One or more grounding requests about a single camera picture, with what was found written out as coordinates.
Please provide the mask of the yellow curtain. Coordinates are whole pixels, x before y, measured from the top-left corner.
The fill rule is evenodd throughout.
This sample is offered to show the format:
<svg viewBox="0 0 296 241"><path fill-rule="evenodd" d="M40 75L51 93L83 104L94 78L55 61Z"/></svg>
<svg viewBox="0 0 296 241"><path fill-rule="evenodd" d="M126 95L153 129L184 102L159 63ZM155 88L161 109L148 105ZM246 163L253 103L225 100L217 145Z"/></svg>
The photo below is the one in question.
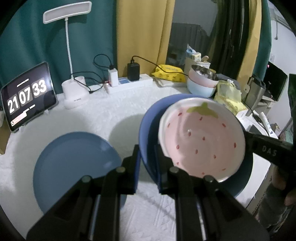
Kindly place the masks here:
<svg viewBox="0 0 296 241"><path fill-rule="evenodd" d="M165 64L175 1L117 1L117 69L127 75L132 56Z"/></svg>

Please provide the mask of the pink strawberry bowl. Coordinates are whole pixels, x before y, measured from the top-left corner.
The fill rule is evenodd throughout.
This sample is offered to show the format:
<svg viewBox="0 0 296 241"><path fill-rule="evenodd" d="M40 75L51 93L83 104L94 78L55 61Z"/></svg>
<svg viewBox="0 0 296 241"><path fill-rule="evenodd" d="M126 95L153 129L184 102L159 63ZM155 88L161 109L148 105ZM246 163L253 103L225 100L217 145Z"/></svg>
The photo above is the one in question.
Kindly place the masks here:
<svg viewBox="0 0 296 241"><path fill-rule="evenodd" d="M185 98L171 104L159 121L158 140L173 165L194 177L211 175L218 182L234 175L245 156L239 120L207 98Z"/></svg>

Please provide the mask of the white desk lamp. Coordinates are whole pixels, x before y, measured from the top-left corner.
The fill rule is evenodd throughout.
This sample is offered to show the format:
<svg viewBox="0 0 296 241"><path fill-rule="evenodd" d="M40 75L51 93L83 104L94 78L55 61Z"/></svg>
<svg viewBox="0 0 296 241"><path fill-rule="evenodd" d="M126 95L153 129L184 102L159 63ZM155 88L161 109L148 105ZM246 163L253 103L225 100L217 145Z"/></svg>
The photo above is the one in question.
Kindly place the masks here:
<svg viewBox="0 0 296 241"><path fill-rule="evenodd" d="M82 1L78 3L66 4L47 10L43 13L43 23L64 20L67 55L70 67L70 78L62 83L64 94L64 106L66 109L73 109L88 102L91 89L86 85L84 76L74 76L72 58L70 52L68 20L73 16L86 15L91 12L92 2Z"/></svg>

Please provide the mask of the light blue plate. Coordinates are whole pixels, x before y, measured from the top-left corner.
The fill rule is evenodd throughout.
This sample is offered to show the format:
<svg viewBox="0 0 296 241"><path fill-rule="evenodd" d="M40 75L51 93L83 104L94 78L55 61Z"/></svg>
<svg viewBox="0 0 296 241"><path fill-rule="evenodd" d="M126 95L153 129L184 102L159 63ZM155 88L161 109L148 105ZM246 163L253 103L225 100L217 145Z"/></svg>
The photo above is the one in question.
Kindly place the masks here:
<svg viewBox="0 0 296 241"><path fill-rule="evenodd" d="M83 176L105 176L121 163L111 144L93 133L72 132L56 138L35 165L33 187L38 206L46 213Z"/></svg>

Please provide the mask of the tablet showing clock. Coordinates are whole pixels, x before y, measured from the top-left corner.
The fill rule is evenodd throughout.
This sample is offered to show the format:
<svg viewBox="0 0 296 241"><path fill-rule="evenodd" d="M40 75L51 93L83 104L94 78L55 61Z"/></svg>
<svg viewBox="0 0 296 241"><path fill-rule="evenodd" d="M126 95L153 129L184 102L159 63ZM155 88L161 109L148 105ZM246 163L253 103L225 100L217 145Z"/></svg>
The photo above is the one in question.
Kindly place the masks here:
<svg viewBox="0 0 296 241"><path fill-rule="evenodd" d="M43 62L1 89L1 101L11 132L16 132L57 103L49 65Z"/></svg>

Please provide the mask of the yellow wet wipes pack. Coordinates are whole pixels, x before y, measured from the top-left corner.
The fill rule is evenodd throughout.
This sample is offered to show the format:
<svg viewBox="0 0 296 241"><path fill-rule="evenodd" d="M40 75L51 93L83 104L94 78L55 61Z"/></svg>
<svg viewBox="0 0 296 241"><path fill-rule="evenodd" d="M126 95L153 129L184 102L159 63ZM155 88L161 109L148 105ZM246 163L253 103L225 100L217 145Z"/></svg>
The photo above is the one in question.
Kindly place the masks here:
<svg viewBox="0 0 296 241"><path fill-rule="evenodd" d="M185 73L181 68L171 65L158 65L152 76L172 82L185 83Z"/></svg>

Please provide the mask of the teal curtain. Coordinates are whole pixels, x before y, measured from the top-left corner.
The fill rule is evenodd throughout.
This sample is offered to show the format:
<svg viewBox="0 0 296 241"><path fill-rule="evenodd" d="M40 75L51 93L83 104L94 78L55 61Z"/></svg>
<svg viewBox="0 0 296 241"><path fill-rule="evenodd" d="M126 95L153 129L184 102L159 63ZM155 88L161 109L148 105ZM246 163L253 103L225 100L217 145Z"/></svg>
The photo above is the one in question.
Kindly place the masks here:
<svg viewBox="0 0 296 241"><path fill-rule="evenodd" d="M71 1L1 1L1 16L16 13L1 34L1 86L47 62L56 93L70 78L65 22L43 23L43 13ZM107 68L116 65L116 1L92 1L91 12L68 20L73 71L87 83L107 79Z"/></svg>

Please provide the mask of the cardboard box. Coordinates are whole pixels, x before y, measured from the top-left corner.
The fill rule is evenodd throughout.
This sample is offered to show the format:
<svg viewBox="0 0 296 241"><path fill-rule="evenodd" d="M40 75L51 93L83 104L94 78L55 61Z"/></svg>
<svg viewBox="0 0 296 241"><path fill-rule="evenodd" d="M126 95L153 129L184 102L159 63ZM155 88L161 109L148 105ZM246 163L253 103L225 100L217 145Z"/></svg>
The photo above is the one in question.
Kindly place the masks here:
<svg viewBox="0 0 296 241"><path fill-rule="evenodd" d="M1 110L1 127L0 127L0 154L3 155L6 152L11 130L7 123L4 111Z"/></svg>

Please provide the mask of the white power strip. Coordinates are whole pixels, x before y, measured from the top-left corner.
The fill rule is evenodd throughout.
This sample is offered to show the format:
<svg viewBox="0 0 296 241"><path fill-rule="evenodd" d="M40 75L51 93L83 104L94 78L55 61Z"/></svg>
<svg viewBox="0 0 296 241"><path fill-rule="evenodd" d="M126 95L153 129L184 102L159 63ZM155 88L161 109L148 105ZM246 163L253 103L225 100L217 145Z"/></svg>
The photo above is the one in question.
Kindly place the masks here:
<svg viewBox="0 0 296 241"><path fill-rule="evenodd" d="M108 94L113 94L117 92L122 92L125 90L135 89L139 87L147 87L152 85L153 79L147 74L141 74L139 80L130 81L126 77L118 79L118 85L112 87L110 84L104 85L104 89Z"/></svg>

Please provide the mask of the black charger adapter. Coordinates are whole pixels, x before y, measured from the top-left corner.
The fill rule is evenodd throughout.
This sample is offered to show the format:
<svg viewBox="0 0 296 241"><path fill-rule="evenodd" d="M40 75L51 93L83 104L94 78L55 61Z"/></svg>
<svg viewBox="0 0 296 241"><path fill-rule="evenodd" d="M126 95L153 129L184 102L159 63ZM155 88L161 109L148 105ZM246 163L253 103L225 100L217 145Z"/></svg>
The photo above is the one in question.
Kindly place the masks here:
<svg viewBox="0 0 296 241"><path fill-rule="evenodd" d="M134 60L127 64L127 78L129 81L138 81L140 76L140 65Z"/></svg>

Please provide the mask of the white textured tablecloth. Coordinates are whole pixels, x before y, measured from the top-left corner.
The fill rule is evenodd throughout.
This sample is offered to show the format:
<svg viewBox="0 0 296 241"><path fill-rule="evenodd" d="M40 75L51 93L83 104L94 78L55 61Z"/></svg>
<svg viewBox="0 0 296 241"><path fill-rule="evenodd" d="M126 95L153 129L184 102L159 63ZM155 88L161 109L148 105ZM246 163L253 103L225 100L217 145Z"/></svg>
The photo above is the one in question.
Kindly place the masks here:
<svg viewBox="0 0 296 241"><path fill-rule="evenodd" d="M25 237L42 217L33 191L33 171L43 149L55 138L81 131L106 139L121 158L130 156L138 142L140 122L158 100L187 89L152 84L108 94L99 90L77 108L64 108L64 96L48 114L12 133L1 155L1 207L14 228ZM144 167L135 195L128 196L120 213L121 240L175 240L175 203L160 195Z"/></svg>

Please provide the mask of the light blue stacked bowl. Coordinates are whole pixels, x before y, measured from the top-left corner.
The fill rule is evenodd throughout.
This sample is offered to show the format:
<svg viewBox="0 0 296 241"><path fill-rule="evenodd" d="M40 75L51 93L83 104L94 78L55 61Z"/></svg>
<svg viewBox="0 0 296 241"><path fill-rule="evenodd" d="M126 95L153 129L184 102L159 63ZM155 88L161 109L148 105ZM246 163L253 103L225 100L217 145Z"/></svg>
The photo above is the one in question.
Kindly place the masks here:
<svg viewBox="0 0 296 241"><path fill-rule="evenodd" d="M191 94L195 94L201 97L210 98L216 91L216 88L204 87L187 78L187 88Z"/></svg>

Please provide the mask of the steel thermos bottle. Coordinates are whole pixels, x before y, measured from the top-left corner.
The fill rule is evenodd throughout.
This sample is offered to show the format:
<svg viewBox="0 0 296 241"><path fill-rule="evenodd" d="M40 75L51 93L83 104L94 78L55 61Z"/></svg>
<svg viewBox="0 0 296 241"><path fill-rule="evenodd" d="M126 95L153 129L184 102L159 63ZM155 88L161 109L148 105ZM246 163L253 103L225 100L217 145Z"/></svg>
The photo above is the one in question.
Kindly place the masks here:
<svg viewBox="0 0 296 241"><path fill-rule="evenodd" d="M248 108L246 116L250 116L266 91L265 83L256 75L252 75L242 90L242 102Z"/></svg>

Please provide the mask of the dark blue bowl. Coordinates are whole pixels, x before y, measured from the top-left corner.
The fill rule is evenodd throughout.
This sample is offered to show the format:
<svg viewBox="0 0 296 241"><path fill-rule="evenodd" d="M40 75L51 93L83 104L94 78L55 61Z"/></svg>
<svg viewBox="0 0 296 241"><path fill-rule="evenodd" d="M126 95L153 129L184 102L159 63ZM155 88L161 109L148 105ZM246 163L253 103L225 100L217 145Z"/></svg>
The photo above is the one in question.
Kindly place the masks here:
<svg viewBox="0 0 296 241"><path fill-rule="evenodd" d="M139 150L144 166L156 185L159 185L158 160L154 153L154 147L158 144L159 122L172 104L181 99L201 96L194 94L174 94L155 102L145 113L139 128ZM253 168L253 153L247 152L238 171L221 185L234 197L237 197L246 187Z"/></svg>

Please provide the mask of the yellow tissue box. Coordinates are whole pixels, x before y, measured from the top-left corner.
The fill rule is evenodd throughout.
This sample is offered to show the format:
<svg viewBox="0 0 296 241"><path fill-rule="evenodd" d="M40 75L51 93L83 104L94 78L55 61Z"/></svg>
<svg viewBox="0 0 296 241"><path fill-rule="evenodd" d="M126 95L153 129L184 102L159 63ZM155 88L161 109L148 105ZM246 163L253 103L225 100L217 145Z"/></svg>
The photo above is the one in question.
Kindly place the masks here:
<svg viewBox="0 0 296 241"><path fill-rule="evenodd" d="M241 91L230 79L219 80L214 100L225 106L235 116L241 116L247 112L247 107L242 103Z"/></svg>

